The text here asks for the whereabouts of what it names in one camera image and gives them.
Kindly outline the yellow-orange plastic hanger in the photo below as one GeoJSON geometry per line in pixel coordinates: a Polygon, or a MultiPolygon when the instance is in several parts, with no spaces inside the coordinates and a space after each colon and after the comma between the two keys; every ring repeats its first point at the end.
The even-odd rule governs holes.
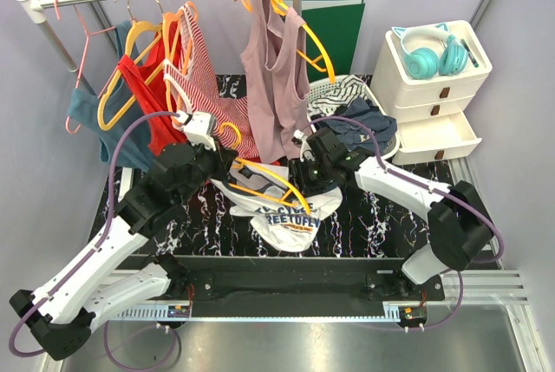
{"type": "Polygon", "coordinates": [[[272,196],[267,193],[261,192],[261,188],[259,188],[258,190],[253,190],[247,186],[240,186],[239,184],[231,183],[230,186],[232,186],[233,188],[241,192],[251,193],[263,199],[279,203],[283,206],[301,206],[307,215],[311,214],[311,209],[307,199],[293,184],[291,184],[287,179],[280,176],[278,173],[271,171],[270,169],[262,166],[257,162],[245,160],[242,158],[236,158],[232,163],[231,169],[235,170],[237,173],[246,170],[250,175],[260,177],[263,180],[267,181],[271,186],[275,186],[282,193],[279,197],[272,196]]]}

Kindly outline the white printed tank top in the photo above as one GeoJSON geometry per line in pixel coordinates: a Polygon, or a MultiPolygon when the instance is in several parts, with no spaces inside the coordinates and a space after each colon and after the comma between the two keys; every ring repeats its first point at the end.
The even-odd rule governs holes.
{"type": "MultiPolygon", "coordinates": [[[[262,166],[287,179],[289,169],[285,166],[262,166]]],[[[253,230],[278,251],[306,251],[314,241],[322,221],[328,218],[343,202],[339,187],[326,193],[306,195],[311,214],[307,215],[301,206],[288,207],[263,199],[251,193],[241,192],[232,186],[239,184],[272,196],[280,196],[281,191],[260,177],[250,175],[246,170],[237,173],[230,170],[228,181],[211,180],[232,202],[230,214],[233,217],[248,218],[253,230]]]]}

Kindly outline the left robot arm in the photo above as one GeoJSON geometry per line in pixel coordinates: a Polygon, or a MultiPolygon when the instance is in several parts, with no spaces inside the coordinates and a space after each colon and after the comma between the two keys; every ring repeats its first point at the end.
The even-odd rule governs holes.
{"type": "Polygon", "coordinates": [[[224,180],[236,151],[188,143],[165,147],[140,182],[107,219],[102,233],[45,285],[19,290],[10,305],[40,350],[56,361],[72,356],[104,323],[148,300],[181,297],[188,271],[164,254],[106,289],[101,283],[128,256],[167,226],[181,206],[210,179],[224,180]]]}

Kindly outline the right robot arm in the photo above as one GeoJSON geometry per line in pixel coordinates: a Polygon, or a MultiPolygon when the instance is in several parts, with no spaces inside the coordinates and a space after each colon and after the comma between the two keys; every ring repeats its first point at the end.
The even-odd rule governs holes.
{"type": "Polygon", "coordinates": [[[473,185],[454,186],[423,179],[386,163],[377,151],[349,150],[328,128],[292,138],[300,157],[291,160],[299,191],[312,195],[328,186],[351,185],[410,210],[428,225],[428,243],[402,263],[394,277],[396,294],[413,299],[425,282],[447,270],[464,271],[497,231],[473,185]]]}

